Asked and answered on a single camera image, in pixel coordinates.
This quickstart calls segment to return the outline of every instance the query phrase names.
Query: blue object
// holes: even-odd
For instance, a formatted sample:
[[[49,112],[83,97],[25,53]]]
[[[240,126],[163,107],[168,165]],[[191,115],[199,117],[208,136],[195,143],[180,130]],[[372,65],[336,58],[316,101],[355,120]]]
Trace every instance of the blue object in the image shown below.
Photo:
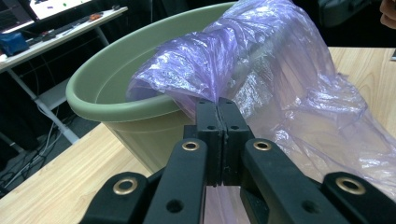
[[[0,34],[0,47],[8,57],[29,49],[21,33]]]

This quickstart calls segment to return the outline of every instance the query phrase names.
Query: table surface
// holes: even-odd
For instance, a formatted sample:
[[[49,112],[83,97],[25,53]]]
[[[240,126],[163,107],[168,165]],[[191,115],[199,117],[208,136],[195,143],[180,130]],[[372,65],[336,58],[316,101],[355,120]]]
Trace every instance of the table surface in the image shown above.
[[[76,27],[76,29],[70,31],[67,35],[63,33],[58,34],[55,38],[39,42],[31,46],[28,50],[21,52],[15,56],[8,57],[4,62],[0,63],[0,73],[6,71],[8,68],[12,68],[20,63],[26,62],[35,56],[42,54],[50,49],[53,49],[62,43],[75,38],[78,35],[82,35],[91,29],[100,26],[108,21],[118,17],[122,12],[128,10],[128,7],[122,7],[119,10],[107,10],[103,12],[103,16],[95,21],[87,21]]]
[[[396,137],[394,49],[331,48],[374,117]],[[97,190],[121,172],[150,173],[103,124],[0,200],[2,223],[78,223]]]

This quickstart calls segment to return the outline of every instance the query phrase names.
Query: translucent plastic bag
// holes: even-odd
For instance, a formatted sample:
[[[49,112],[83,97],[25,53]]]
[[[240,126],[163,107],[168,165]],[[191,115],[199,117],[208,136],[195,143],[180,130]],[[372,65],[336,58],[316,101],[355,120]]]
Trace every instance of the translucent plastic bag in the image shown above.
[[[256,137],[279,144],[306,175],[321,181],[346,171],[396,200],[396,140],[289,0],[239,1],[202,32],[159,46],[133,75],[127,99],[157,91],[192,118],[199,98],[231,99]]]

